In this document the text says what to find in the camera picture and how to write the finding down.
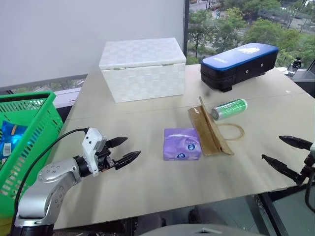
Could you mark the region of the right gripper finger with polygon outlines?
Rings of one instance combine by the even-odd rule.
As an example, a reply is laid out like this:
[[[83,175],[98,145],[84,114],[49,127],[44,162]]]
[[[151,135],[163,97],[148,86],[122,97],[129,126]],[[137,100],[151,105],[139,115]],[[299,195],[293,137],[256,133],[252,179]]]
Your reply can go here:
[[[305,181],[305,177],[302,177],[302,175],[288,168],[285,163],[265,154],[263,154],[261,158],[264,159],[276,171],[293,180],[297,185],[302,185],[302,183]]]
[[[287,143],[288,145],[295,147],[295,148],[299,148],[299,149],[311,150],[311,146],[313,144],[309,141],[306,141],[304,139],[297,138],[294,136],[281,135],[281,136],[279,136],[279,138],[283,142]]]

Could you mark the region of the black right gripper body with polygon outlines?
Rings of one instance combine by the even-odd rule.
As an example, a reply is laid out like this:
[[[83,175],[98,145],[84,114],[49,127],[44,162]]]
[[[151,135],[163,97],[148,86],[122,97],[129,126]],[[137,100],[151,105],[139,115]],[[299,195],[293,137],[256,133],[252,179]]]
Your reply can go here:
[[[306,178],[311,177],[311,173],[315,170],[315,152],[311,151],[307,158],[304,160],[304,167],[301,171],[301,183],[305,181]]]

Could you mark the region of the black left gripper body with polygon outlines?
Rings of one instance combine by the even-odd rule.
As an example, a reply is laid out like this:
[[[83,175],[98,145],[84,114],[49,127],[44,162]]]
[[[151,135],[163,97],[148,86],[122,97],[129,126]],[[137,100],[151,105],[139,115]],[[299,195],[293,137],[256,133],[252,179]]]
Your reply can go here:
[[[104,145],[103,149],[96,153],[97,160],[98,160],[98,170],[100,172],[104,172],[115,166],[116,161],[113,160],[110,157],[110,155],[111,155],[111,151],[109,150],[107,145]]]

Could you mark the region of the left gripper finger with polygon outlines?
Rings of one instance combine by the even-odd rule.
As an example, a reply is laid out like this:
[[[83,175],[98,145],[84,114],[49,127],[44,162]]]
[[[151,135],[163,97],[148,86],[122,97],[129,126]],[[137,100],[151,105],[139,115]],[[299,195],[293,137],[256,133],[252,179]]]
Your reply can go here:
[[[106,141],[107,148],[115,148],[125,142],[128,137],[116,137]]]
[[[141,151],[133,151],[126,155],[124,155],[121,159],[115,161],[114,168],[115,170],[119,170],[122,167],[130,164],[133,160],[135,160],[139,155]]]

